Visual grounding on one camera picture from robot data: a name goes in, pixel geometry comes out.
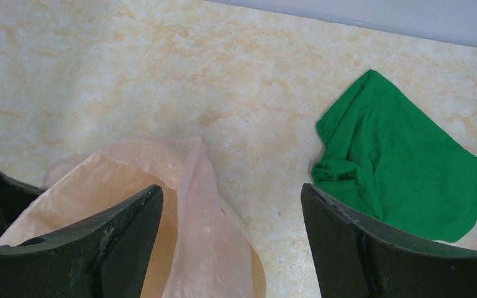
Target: green cloth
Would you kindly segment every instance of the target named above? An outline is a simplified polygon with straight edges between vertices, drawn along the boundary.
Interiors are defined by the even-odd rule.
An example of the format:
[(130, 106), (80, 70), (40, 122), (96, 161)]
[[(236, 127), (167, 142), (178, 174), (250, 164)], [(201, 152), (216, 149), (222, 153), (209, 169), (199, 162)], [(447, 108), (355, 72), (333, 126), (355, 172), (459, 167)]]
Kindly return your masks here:
[(367, 71), (317, 122), (317, 187), (393, 227), (455, 242), (477, 219), (477, 157)]

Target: wrinkled fabric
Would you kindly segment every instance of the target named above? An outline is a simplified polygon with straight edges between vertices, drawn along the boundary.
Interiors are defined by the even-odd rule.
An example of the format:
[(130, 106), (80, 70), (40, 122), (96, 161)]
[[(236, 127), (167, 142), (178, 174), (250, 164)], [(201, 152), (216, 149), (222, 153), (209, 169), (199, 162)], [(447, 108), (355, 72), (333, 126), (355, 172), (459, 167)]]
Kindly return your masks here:
[(477, 157), (370, 70), (317, 122), (314, 183), (398, 229), (458, 241), (477, 220)]
[(200, 138), (135, 138), (55, 163), (48, 190), (0, 238), (16, 246), (162, 187), (164, 207), (141, 297), (265, 297), (265, 275), (243, 223), (217, 192)]

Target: pink plastic bag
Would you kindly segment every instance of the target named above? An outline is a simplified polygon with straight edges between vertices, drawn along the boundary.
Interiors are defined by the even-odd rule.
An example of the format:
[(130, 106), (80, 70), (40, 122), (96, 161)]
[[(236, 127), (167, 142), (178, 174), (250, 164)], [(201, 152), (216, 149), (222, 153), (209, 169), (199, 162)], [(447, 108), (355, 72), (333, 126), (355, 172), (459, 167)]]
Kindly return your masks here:
[(66, 227), (157, 184), (164, 207), (141, 297), (265, 297), (260, 259), (217, 192), (205, 151), (200, 138), (135, 138), (61, 160), (47, 171), (48, 190), (6, 230), (0, 245)]

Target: beige marble table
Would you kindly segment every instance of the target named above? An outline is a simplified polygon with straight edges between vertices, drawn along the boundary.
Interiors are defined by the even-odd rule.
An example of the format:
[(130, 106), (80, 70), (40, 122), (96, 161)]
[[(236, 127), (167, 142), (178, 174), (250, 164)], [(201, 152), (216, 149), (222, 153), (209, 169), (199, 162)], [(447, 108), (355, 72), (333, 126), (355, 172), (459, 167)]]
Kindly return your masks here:
[(0, 168), (39, 185), (120, 138), (200, 135), (268, 297), (319, 297), (299, 192), (315, 121), (369, 68), (477, 155), (477, 48), (196, 0), (0, 0)]

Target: translucent plastic bag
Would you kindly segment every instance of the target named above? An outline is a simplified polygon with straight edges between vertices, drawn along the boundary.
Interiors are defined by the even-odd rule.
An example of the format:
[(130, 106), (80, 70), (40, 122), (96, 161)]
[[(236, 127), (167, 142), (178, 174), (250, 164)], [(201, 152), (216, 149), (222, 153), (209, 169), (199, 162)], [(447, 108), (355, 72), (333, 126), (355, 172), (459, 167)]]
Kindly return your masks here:
[(266, 280), (243, 223), (217, 192), (200, 138), (135, 138), (61, 160), (48, 190), (0, 238), (16, 246), (157, 184), (163, 213), (141, 297), (264, 298)]

